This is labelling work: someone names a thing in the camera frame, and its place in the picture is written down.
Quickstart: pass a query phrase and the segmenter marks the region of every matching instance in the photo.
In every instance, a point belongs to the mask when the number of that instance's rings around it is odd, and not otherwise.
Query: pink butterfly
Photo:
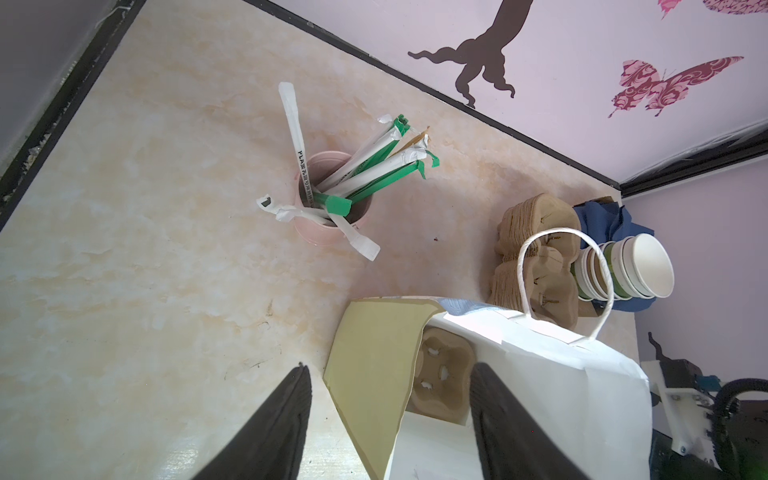
[[[698,85],[722,72],[728,65],[734,64],[743,57],[727,57],[708,61],[693,68],[688,68],[679,74],[661,80],[659,72],[650,63],[640,60],[624,62],[624,73],[621,74],[621,86],[627,87],[614,97],[616,110],[630,110],[637,107],[644,98],[648,97],[646,110],[658,110],[659,116],[664,107],[672,105],[688,95],[688,85]]]
[[[662,18],[672,8],[683,0],[659,0],[661,11],[664,12]],[[768,0],[703,0],[703,3],[710,10],[720,13],[730,13],[733,15],[745,15],[748,13],[768,12]]]

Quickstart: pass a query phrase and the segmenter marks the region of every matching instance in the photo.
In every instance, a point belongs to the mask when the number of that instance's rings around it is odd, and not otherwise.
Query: pink wall
[[[274,0],[319,27],[458,101],[464,65],[408,52],[457,48],[488,29],[502,0]],[[519,34],[501,49],[515,97],[479,74],[468,86],[488,115],[614,180],[768,117],[768,12],[717,12],[720,0],[598,2],[505,0],[530,4]],[[757,8],[757,0],[737,0]],[[502,25],[507,33],[514,22]],[[658,117],[647,98],[614,110],[622,64],[653,65],[660,80],[705,62],[743,57]],[[679,91],[671,91],[667,100]]]
[[[768,160],[627,200],[656,230],[675,271],[672,296],[637,313],[641,360],[665,355],[723,380],[768,378]]]

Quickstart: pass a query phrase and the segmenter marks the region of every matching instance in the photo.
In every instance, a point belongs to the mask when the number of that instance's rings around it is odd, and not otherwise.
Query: pink cup
[[[310,183],[312,185],[317,185],[325,180],[326,177],[338,170],[339,167],[344,165],[351,157],[352,155],[345,154],[341,151],[321,151],[318,154],[314,154],[306,161],[306,169],[310,173]],[[296,199],[293,204],[297,207],[301,207],[301,193],[303,187],[300,174],[296,174],[296,186]],[[349,212],[349,215],[346,216],[346,219],[353,227],[359,228],[368,221],[368,210],[371,207],[372,201],[373,195],[352,205],[352,209]],[[344,240],[344,233],[342,233],[338,227],[319,225],[306,218],[294,218],[293,226],[304,240],[312,245],[317,245],[318,247],[328,247]]]

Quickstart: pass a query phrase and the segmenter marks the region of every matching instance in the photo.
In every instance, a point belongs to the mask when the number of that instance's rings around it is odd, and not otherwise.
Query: black cable
[[[715,459],[724,472],[730,473],[736,478],[741,478],[739,473],[739,456],[736,447],[730,441],[726,421],[732,415],[731,404],[736,397],[746,392],[768,392],[768,380],[764,379],[738,379],[726,383],[715,397],[712,407],[712,442],[714,444]]]

